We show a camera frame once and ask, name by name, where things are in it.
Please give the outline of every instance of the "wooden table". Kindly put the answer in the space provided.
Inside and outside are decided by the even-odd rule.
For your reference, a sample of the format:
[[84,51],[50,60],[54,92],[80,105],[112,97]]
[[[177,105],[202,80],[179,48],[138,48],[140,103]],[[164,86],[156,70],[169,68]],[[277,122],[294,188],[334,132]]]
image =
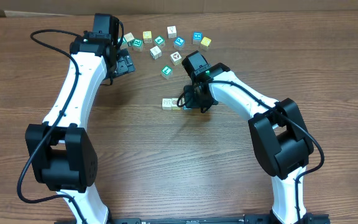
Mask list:
[[[193,31],[212,39],[202,51],[267,96],[295,100],[326,163],[305,178],[309,212],[333,223],[358,223],[358,11],[119,16],[125,31],[165,36],[176,25],[186,40],[182,57],[197,50]],[[63,200],[21,202],[16,183],[28,159],[24,133],[54,104],[68,59],[29,38],[39,29],[91,30],[93,16],[0,19],[0,223],[52,223],[72,218]],[[72,36],[40,40],[68,50]],[[206,114],[163,111],[161,100],[190,83],[181,66],[166,80],[160,71],[176,51],[167,40],[152,60],[151,44],[134,52],[136,72],[101,86],[88,134],[99,157],[96,185],[114,217],[227,217],[267,213],[270,177],[255,159],[247,122],[224,105]],[[309,167],[319,161],[312,154]],[[29,170],[29,198],[52,195]]]

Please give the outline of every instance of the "toy block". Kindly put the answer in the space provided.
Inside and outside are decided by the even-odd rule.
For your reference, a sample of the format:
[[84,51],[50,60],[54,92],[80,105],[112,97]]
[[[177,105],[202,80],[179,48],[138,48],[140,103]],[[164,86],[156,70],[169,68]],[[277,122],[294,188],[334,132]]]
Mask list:
[[175,38],[177,36],[177,27],[175,26],[171,26],[171,27],[167,27],[168,30],[168,38]]
[[212,41],[211,39],[204,37],[203,40],[201,41],[200,48],[203,50],[208,50],[209,46],[211,45],[211,41]]
[[175,52],[175,53],[171,54],[171,61],[172,61],[173,65],[180,64],[181,56],[180,56],[179,52]]
[[153,59],[157,59],[162,56],[162,52],[158,46],[155,46],[150,49],[150,54],[153,57]]
[[173,43],[173,47],[176,48],[177,50],[183,49],[184,46],[185,46],[185,40],[181,37],[178,37]]
[[143,31],[143,42],[145,44],[151,44],[153,42],[151,31]]
[[161,75],[166,78],[169,79],[172,75],[173,75],[173,70],[172,68],[170,68],[169,66],[165,66],[162,70],[161,70]]
[[120,49],[126,49],[126,48],[128,48],[128,42],[127,42],[127,40],[126,40],[125,37],[124,37],[124,38],[122,38],[122,43],[121,43]]
[[135,37],[132,35],[132,33],[125,34],[124,38],[127,40],[128,47],[132,47],[132,44],[135,40]]
[[142,40],[135,39],[132,46],[134,47],[134,50],[136,50],[136,51],[139,51],[139,52],[143,51],[143,41]]
[[171,108],[173,110],[180,110],[181,108],[177,106],[178,98],[172,98]]
[[162,109],[163,110],[172,110],[172,99],[171,98],[163,98],[162,99]]
[[193,33],[193,44],[200,44],[201,40],[203,39],[203,33],[202,32],[194,32]]
[[154,45],[160,48],[165,47],[165,39],[162,36],[158,36],[156,39],[154,39]]

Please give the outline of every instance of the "black cable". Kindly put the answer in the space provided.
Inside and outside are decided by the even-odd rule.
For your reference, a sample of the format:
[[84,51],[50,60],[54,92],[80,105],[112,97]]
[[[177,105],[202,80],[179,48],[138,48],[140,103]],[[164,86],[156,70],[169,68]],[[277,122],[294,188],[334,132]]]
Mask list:
[[46,43],[43,43],[37,39],[34,38],[34,35],[36,34],[40,34],[40,33],[44,33],[44,32],[58,32],[58,33],[62,33],[62,34],[70,34],[70,35],[74,35],[74,36],[77,36],[77,37],[81,37],[80,35],[78,34],[75,34],[75,33],[72,33],[72,32],[68,32],[68,31],[64,31],[64,30],[55,30],[55,29],[45,29],[45,30],[38,30],[38,31],[35,31],[33,33],[31,33],[30,35],[30,38],[35,41],[36,43],[40,44],[40,45],[43,45],[44,47],[47,47],[49,49],[52,49],[52,50],[56,50],[57,52],[67,56],[74,64],[75,66],[75,79],[74,79],[74,84],[73,84],[73,87],[71,88],[71,91],[70,91],[70,94],[68,95],[67,97],[67,100],[65,102],[65,104],[63,105],[63,108],[62,110],[59,111],[59,115],[56,119],[56,121],[52,124],[52,126],[50,127],[49,131],[45,134],[44,138],[42,138],[42,140],[38,143],[37,147],[35,148],[34,152],[31,154],[31,156],[29,157],[29,159],[27,160],[27,162],[25,163],[25,166],[23,167],[23,170],[20,174],[20,177],[19,177],[19,180],[17,181],[17,195],[19,196],[19,198],[25,202],[25,203],[40,203],[40,202],[46,202],[48,200],[52,200],[52,199],[55,199],[55,198],[67,198],[69,202],[73,203],[78,215],[80,216],[81,220],[82,220],[82,223],[83,224],[87,224],[86,222],[86,219],[85,217],[83,216],[83,214],[81,213],[81,210],[78,206],[78,204],[75,202],[74,200],[74,197],[70,196],[70,195],[53,195],[53,196],[49,196],[49,197],[45,197],[45,198],[40,198],[40,199],[36,199],[36,200],[30,200],[30,199],[27,199],[23,196],[22,194],[22,183],[23,183],[23,179],[24,179],[24,176],[25,176],[25,173],[27,172],[27,170],[29,169],[30,167],[30,164],[31,162],[34,160],[34,157],[35,155],[37,154],[37,152],[40,150],[41,146],[43,146],[44,144],[47,143],[47,141],[50,140],[50,135],[52,133],[52,131],[56,128],[57,124],[60,122],[60,120],[62,119],[62,117],[65,115],[65,111],[67,109],[67,106],[68,104],[70,103],[70,100],[71,98],[73,97],[74,95],[74,91],[75,91],[75,88],[77,86],[77,83],[78,83],[78,79],[79,79],[79,76],[80,76],[80,69],[78,68],[78,64],[77,62],[75,61],[75,59],[67,52],[63,51],[63,50],[60,50],[56,47],[53,47],[51,45],[48,45]]
[[121,47],[122,40],[124,39],[124,24],[119,21],[119,25],[121,26],[121,38],[119,39],[119,42],[117,44],[117,50]]
[[[221,80],[212,80],[210,82],[206,82],[206,83],[202,83],[200,85],[195,86],[194,88],[197,88],[199,86],[205,85],[205,84],[209,84],[209,83],[222,83],[222,84],[228,84],[228,85],[232,85],[235,86],[239,89],[241,89],[242,91],[244,91],[247,95],[249,95],[252,99],[254,99],[258,104],[262,105],[264,108],[267,108],[270,111],[273,111],[274,113],[276,113],[277,115],[279,115],[279,117],[281,117],[282,119],[284,119],[286,122],[294,125],[296,128],[298,128],[301,132],[303,132],[317,147],[318,152],[320,153],[320,163],[307,171],[302,172],[301,174],[299,174],[296,179],[295,179],[295,203],[296,203],[296,214],[298,215],[298,223],[301,223],[301,215],[300,215],[300,209],[299,209],[299,189],[298,189],[298,184],[299,184],[299,180],[301,179],[301,177],[303,177],[306,174],[310,174],[314,171],[317,171],[318,169],[320,169],[323,164],[324,164],[324,152],[323,149],[321,148],[321,146],[318,144],[317,140],[311,135],[309,134],[306,130],[304,130],[303,128],[301,128],[299,125],[297,125],[295,122],[293,122],[291,119],[287,118],[285,115],[281,114],[279,111],[273,109],[272,107],[270,107],[269,105],[265,104],[262,100],[258,99],[256,96],[254,96],[250,91],[248,91],[246,88],[244,88],[243,86],[235,83],[235,82],[230,82],[230,81],[221,81]],[[178,107],[182,107],[185,106],[186,103],[184,105],[179,105],[180,99],[183,98],[183,96],[185,95],[186,92],[182,93],[182,95],[180,95],[178,101],[177,101],[177,106]]]

